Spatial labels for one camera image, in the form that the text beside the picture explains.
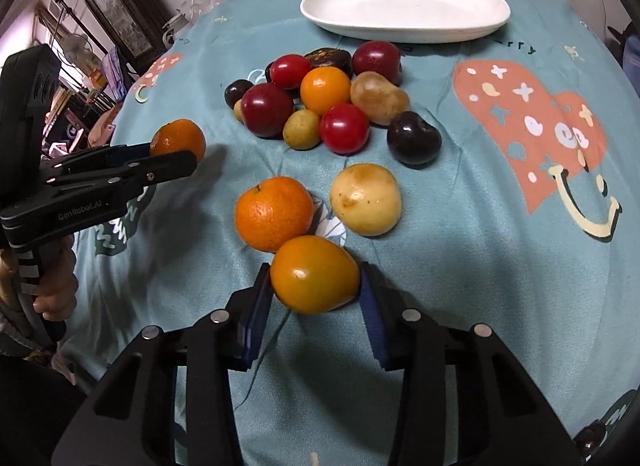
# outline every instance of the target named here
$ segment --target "hand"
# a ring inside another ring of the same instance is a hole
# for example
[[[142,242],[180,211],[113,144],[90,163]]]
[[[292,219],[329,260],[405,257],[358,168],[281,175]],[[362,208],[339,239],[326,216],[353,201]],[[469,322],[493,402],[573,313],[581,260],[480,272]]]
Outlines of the hand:
[[[74,275],[76,255],[72,250],[72,235],[60,240],[58,260],[45,272],[37,289],[38,297],[33,303],[36,312],[47,321],[63,321],[76,308],[78,279]],[[0,297],[11,295],[1,289],[11,287],[11,277],[18,270],[17,258],[12,251],[0,254]]]

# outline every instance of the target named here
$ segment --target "orange fruit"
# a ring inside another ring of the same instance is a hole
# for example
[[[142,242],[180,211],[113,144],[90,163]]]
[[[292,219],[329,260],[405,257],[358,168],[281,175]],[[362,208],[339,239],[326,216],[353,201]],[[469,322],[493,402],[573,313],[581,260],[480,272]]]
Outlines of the orange fruit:
[[[336,67],[314,68],[300,84],[302,104],[320,116],[334,104],[349,102],[350,93],[351,80]]]
[[[275,253],[287,240],[308,233],[315,212],[302,184],[291,177],[273,177],[238,199],[236,230],[252,248]]]
[[[207,140],[200,127],[189,119],[177,119],[156,132],[149,153],[156,156],[190,150],[200,162],[206,149]]]
[[[307,235],[284,243],[271,263],[271,287],[300,314],[320,314],[350,302],[360,288],[353,257],[335,243]]]

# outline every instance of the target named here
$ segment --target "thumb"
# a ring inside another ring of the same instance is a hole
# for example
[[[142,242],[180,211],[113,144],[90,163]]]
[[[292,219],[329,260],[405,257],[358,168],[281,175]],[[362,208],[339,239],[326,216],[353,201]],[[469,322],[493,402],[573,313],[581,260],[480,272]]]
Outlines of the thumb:
[[[11,278],[18,269],[18,261],[10,249],[0,249],[0,281]]]

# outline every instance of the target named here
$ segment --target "plate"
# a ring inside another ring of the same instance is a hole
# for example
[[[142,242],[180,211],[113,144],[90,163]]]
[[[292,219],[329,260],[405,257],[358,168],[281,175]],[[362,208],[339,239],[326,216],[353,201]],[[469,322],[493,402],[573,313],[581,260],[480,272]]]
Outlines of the plate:
[[[302,0],[300,12],[329,32],[397,43],[474,40],[511,16],[504,0]]]

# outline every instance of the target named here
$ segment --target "silver screw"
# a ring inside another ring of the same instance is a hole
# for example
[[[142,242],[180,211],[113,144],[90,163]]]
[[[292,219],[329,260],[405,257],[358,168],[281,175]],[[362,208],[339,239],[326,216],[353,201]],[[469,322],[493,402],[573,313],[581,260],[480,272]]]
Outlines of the silver screw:
[[[491,334],[494,333],[493,329],[489,327],[489,325],[485,325],[484,323],[479,323],[474,327],[474,332],[481,338],[488,338]]]
[[[142,337],[145,340],[152,340],[153,338],[157,338],[160,334],[160,327],[156,327],[155,325],[149,325],[142,329]]]
[[[402,311],[402,319],[405,321],[415,322],[420,318],[422,318],[422,314],[416,309],[404,309]]]
[[[229,313],[224,309],[218,309],[211,313],[211,321],[213,323],[224,323],[229,319]]]

